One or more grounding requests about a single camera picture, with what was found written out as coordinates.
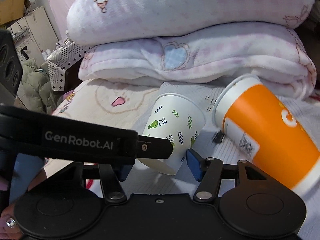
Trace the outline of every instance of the screw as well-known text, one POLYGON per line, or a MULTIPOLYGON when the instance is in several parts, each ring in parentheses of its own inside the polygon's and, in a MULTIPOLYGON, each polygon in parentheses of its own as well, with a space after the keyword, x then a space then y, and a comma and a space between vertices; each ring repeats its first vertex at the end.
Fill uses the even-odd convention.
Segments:
POLYGON ((212 194, 208 191, 200 191, 196 194, 198 199, 209 199, 212 197, 212 194))
POLYGON ((112 200, 119 200, 119 199, 122 199, 123 197, 124 197, 124 194, 122 192, 118 192, 118 191, 111 192, 109 194, 109 198, 112 200))

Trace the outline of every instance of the folded blanket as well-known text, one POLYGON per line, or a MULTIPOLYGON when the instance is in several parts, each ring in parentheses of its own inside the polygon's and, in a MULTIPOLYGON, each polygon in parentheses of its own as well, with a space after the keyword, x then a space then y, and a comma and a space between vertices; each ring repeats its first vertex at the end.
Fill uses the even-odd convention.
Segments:
POLYGON ((76 0, 68 17, 77 44, 178 36, 212 25, 262 21, 296 28, 315 0, 76 0))
POLYGON ((292 98, 308 97, 316 83, 315 66, 295 31, 260 22, 98 45, 85 55, 79 78, 160 86, 170 80, 206 83, 244 73, 292 98))

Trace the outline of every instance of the green puffer jacket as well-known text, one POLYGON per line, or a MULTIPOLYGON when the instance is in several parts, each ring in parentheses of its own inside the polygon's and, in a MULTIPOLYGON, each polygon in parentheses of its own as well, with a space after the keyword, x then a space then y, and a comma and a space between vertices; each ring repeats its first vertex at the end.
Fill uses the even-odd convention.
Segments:
POLYGON ((29 100, 29 110, 52 114, 57 105, 52 93, 49 76, 39 70, 35 58, 28 59, 23 63, 22 68, 21 83, 29 100))

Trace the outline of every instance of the cardboard box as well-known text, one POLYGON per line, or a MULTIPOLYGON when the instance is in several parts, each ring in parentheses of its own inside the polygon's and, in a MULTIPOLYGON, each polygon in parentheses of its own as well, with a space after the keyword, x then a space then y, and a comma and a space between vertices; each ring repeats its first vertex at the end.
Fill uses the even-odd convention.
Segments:
POLYGON ((0 2, 0 25, 22 18, 25 9, 30 5, 29 0, 5 0, 0 2))

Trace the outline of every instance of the barcode label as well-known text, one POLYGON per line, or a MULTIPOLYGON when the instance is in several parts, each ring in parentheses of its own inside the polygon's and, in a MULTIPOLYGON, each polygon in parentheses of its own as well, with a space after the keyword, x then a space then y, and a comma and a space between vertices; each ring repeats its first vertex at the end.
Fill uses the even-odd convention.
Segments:
POLYGON ((249 157, 252 156, 254 152, 256 152, 256 147, 251 141, 243 134, 240 141, 240 149, 245 152, 249 157))
POLYGON ((224 132, 236 146, 253 158, 260 149, 260 145, 245 131, 234 123, 230 118, 226 118, 224 122, 224 132))

